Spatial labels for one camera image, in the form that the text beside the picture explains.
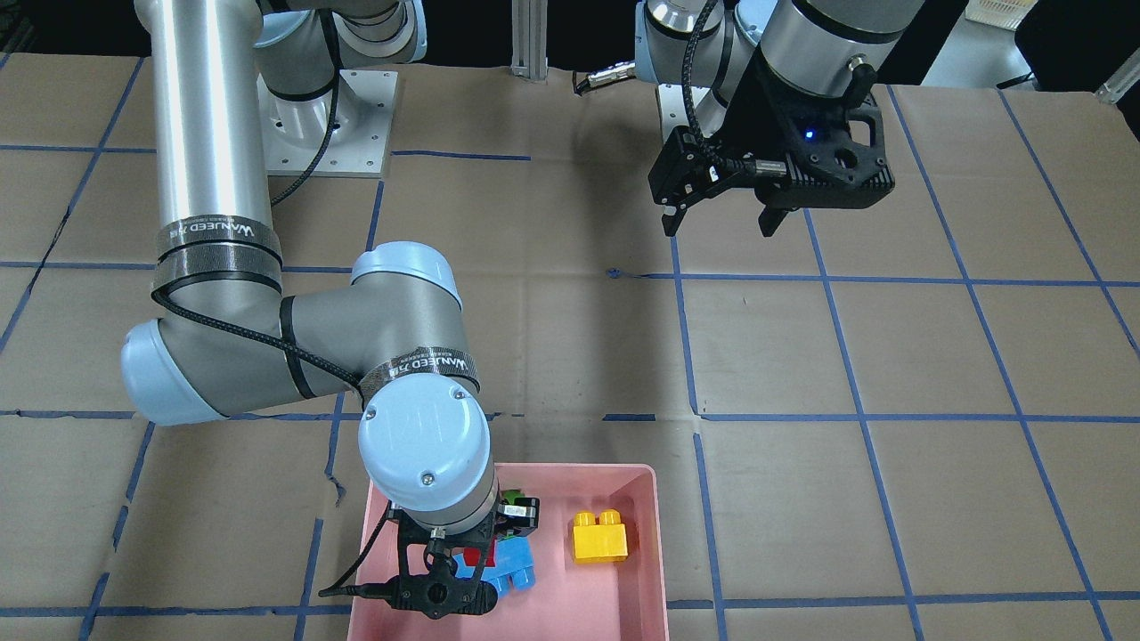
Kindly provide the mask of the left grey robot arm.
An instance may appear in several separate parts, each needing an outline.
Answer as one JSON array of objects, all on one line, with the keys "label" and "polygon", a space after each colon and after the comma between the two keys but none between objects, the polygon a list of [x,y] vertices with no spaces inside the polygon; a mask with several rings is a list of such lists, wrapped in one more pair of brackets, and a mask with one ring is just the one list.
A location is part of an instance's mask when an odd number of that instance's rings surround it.
[{"label": "left grey robot arm", "polygon": [[640,1],[636,78],[678,86],[648,175],[671,237],[691,208],[752,190],[769,237],[799,208],[876,206],[895,186],[873,98],[919,1]]}]

